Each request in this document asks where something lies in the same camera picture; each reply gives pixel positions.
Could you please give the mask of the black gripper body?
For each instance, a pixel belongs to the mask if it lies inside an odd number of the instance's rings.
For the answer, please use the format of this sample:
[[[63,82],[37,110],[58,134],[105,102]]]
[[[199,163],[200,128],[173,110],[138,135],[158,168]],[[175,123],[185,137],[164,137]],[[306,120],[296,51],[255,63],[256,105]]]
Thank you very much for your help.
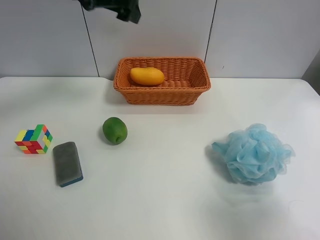
[[[138,24],[141,11],[138,0],[78,0],[86,11],[107,9],[117,13],[116,18],[123,22]]]

